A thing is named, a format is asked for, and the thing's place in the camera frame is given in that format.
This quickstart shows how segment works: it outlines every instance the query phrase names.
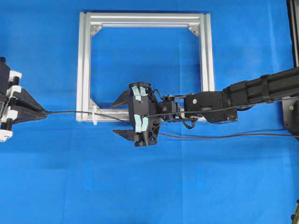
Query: black cable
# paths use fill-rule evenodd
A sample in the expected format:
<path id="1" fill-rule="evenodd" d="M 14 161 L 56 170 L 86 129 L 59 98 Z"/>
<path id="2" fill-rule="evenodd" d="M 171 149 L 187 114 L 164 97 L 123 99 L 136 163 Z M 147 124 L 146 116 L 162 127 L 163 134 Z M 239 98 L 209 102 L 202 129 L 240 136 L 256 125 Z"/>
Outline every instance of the black cable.
<path id="1" fill-rule="evenodd" d="M 223 135 L 223 136 L 202 136 L 202 137 L 176 136 L 176 135 L 164 134 L 164 133 L 159 133 L 159 134 L 170 138 L 187 139 L 187 140 L 229 139 L 229 138 L 246 137 L 246 136 L 271 136 L 271 137 L 296 137 L 296 138 L 299 137 L 299 135 L 292 135 L 292 134 L 270 134 L 270 133 L 232 134 L 232 135 Z"/>
<path id="2" fill-rule="evenodd" d="M 284 100 L 299 100 L 299 98 L 286 98 L 286 99 L 277 99 L 273 100 L 273 102 L 280 102 Z M 248 107 L 248 106 L 255 106 L 259 104 L 264 104 L 264 102 L 261 103 L 256 103 L 256 104 L 248 104 L 248 105 L 238 105 L 238 106 L 230 106 L 226 108 L 221 108 L 221 109 L 213 109 L 213 110 L 205 110 L 205 111 L 179 111 L 179 112 L 172 112 L 172 113 L 160 113 L 160 114 L 151 114 L 151 115 L 145 115 L 145 117 L 156 117 L 156 116 L 164 116 L 164 115 L 172 115 L 172 114 L 178 114 L 178 113 L 210 113 L 210 112 L 217 112 L 217 111 L 225 111 L 233 108 L 238 108 L 238 107 Z"/>
<path id="3" fill-rule="evenodd" d="M 51 114 L 66 114 L 66 113 L 87 113 L 92 114 L 92 112 L 85 112 L 85 111 L 47 111 L 46 115 Z M 102 116 L 102 117 L 108 117 L 114 120 L 121 121 L 127 125 L 130 125 L 129 122 L 125 120 L 121 120 L 109 115 L 101 114 L 101 113 L 95 113 L 95 115 Z M 165 134 L 165 133 L 159 133 L 159 135 L 166 136 L 169 138 L 175 138 L 175 139 L 186 139 L 186 140 L 213 140 L 213 139 L 228 139 L 228 138 L 237 138 L 237 137 L 246 137 L 246 136 L 271 136 L 271 137 L 299 137 L 299 135 L 291 135 L 291 134 L 271 134 L 271 133 L 248 133 L 248 134 L 232 134 L 232 135 L 224 135 L 224 136 L 201 136 L 201 137 L 188 137 L 188 136 L 176 136 L 171 134 Z"/>
<path id="4" fill-rule="evenodd" d="M 186 127 L 186 128 L 188 128 L 188 129 L 192 129 L 192 128 L 194 128 L 195 127 L 195 120 L 192 120 L 191 121 L 191 125 L 192 126 L 189 126 L 185 121 L 184 121 L 184 119 L 182 118 L 182 116 L 178 113 L 178 117 L 181 119 L 181 122 L 183 123 L 183 125 Z"/>
<path id="5" fill-rule="evenodd" d="M 54 111 L 54 112 L 53 111 L 47 111 L 45 114 L 48 115 L 48 114 L 64 114 L 64 113 L 87 113 L 87 114 L 92 114 L 92 112 L 86 112 L 86 111 Z M 98 116 L 118 120 L 118 121 L 121 121 L 123 123 L 126 123 L 127 125 L 130 125 L 130 123 L 125 121 L 125 120 L 121 120 L 121 119 L 118 119 L 118 118 L 115 118 L 115 117 L 112 117 L 112 116 L 109 116 L 109 115 L 105 115 L 105 114 L 102 114 L 102 113 L 94 113 L 94 114 L 98 115 Z"/>
<path id="6" fill-rule="evenodd" d="M 152 92 L 153 92 L 153 94 L 155 94 L 155 92 L 157 92 L 159 98 L 160 98 L 161 100 L 163 100 L 163 98 L 161 97 L 160 91 L 159 91 L 158 89 L 154 89 L 154 90 L 152 90 Z"/>

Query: blue backdrop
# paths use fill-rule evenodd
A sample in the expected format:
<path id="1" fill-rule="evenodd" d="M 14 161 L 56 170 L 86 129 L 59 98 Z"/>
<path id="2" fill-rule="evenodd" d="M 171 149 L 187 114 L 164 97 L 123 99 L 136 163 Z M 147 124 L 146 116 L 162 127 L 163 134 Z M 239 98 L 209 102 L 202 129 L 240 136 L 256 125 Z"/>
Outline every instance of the blue backdrop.
<path id="1" fill-rule="evenodd" d="M 76 108 L 79 12 L 91 10 L 211 13 L 217 90 L 293 67 L 285 0 L 1 1 L 0 55 L 48 110 Z M 105 106 L 138 81 L 163 94 L 196 92 L 197 49 L 187 29 L 105 28 L 93 38 L 92 98 Z M 188 131 L 163 123 L 161 131 L 282 127 L 275 103 L 241 112 L 233 124 Z M 160 137 L 136 148 L 112 133 L 126 128 L 77 123 L 74 115 L 14 126 L 0 146 L 0 223 L 290 223 L 299 198 L 296 140 Z"/>

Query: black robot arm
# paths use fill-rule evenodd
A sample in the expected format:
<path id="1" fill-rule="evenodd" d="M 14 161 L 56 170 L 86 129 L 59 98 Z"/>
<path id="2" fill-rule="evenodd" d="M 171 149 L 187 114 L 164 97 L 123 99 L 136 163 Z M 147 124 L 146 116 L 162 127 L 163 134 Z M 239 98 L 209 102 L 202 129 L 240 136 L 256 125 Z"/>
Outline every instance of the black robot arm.
<path id="1" fill-rule="evenodd" d="M 134 83 L 111 105 L 129 105 L 129 119 L 133 130 L 114 130 L 134 141 L 135 146 L 157 143 L 161 120 L 179 121 L 191 129 L 204 117 L 210 123 L 228 123 L 238 120 L 238 111 L 261 103 L 272 103 L 299 94 L 299 68 L 232 84 L 222 91 L 206 91 L 180 96 L 163 96 L 158 101 L 149 83 Z M 175 102 L 184 99 L 184 106 Z"/>

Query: blue fabric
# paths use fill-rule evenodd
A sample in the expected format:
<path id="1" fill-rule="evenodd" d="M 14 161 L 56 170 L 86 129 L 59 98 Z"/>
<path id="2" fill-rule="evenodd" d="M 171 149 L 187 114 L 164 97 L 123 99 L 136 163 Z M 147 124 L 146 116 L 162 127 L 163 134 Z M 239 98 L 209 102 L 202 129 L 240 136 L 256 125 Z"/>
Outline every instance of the blue fabric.
<path id="1" fill-rule="evenodd" d="M 217 90 L 289 69 L 285 0 L 2 1 L 0 55 L 48 110 L 76 108 L 80 11 L 209 12 Z M 162 94 L 199 90 L 198 43 L 187 29 L 104 28 L 92 45 L 92 98 L 113 102 L 128 83 Z M 259 105 L 227 125 L 171 134 L 224 135 L 282 128 L 281 104 Z M 299 198 L 299 143 L 251 137 L 134 147 L 121 123 L 74 115 L 14 126 L 0 146 L 0 223 L 290 223 Z"/>

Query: white clip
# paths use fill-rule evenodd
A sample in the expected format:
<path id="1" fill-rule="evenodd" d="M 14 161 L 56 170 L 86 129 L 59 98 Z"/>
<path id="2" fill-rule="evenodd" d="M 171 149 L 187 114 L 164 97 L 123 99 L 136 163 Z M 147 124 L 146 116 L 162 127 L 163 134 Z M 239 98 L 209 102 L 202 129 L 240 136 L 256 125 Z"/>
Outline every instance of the white clip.
<path id="1" fill-rule="evenodd" d="M 19 79 L 22 78 L 22 73 L 19 73 L 17 71 L 10 70 L 9 72 L 9 82 L 12 82 L 14 80 L 14 77 L 19 77 Z"/>
<path id="2" fill-rule="evenodd" d="M 13 136 L 12 131 L 7 131 L 7 130 L 1 130 L 0 129 L 0 142 L 4 142 L 7 139 L 11 138 Z"/>
<path id="3" fill-rule="evenodd" d="M 98 116 L 95 115 L 95 113 L 97 112 L 97 106 L 93 105 L 93 113 L 92 113 L 92 118 L 93 118 L 93 124 L 97 125 L 98 124 Z"/>

